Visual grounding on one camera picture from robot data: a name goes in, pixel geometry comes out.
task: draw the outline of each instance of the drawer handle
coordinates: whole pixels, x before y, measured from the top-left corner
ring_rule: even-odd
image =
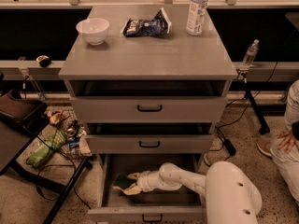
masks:
[[[152,222],[161,222],[162,219],[163,219],[163,215],[162,214],[160,214],[160,218],[159,219],[154,219],[154,220],[146,220],[144,214],[142,215],[142,221],[143,222],[150,222],[150,223],[152,223]]]
[[[156,148],[159,145],[160,145],[160,141],[157,141],[157,142],[142,142],[142,141],[139,141],[139,146],[140,147]]]
[[[138,105],[137,109],[139,112],[160,112],[162,110],[162,105],[157,105],[157,107],[145,107],[143,105]]]

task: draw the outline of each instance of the pants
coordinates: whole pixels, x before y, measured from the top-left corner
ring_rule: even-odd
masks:
[[[290,130],[292,124],[299,120],[299,80],[290,87],[284,120],[287,130]],[[283,138],[272,142],[270,149],[272,160],[288,184],[292,197],[299,204],[299,150],[297,146],[293,146],[289,153],[284,152],[285,147],[278,149],[277,146],[282,140]]]

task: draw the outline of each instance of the plastic bottle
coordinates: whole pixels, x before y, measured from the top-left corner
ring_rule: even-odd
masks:
[[[243,59],[242,66],[246,69],[249,69],[250,65],[255,59],[256,54],[259,50],[259,40],[255,39],[249,46],[249,48],[246,51],[246,54]]]
[[[187,33],[200,35],[203,31],[208,0],[191,0],[187,19]]]

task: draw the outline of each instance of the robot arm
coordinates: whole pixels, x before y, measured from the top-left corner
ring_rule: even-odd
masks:
[[[182,185],[206,197],[208,224],[255,224],[262,209],[262,197],[253,183],[235,165],[226,161],[213,164],[206,176],[164,163],[158,171],[134,174],[136,188],[175,190]]]

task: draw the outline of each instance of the gray cabinet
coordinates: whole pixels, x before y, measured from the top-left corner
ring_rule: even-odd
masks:
[[[185,188],[136,196],[112,188],[118,175],[156,170],[167,161],[196,172],[212,144],[226,93],[236,77],[208,14],[202,35],[187,35],[186,5],[164,6],[173,22],[169,35],[125,38],[121,34],[130,17],[153,18],[159,8],[94,6],[90,17],[110,22],[107,40],[90,46],[78,37],[59,74],[103,169],[98,208],[89,211],[93,221],[206,216],[200,197]]]

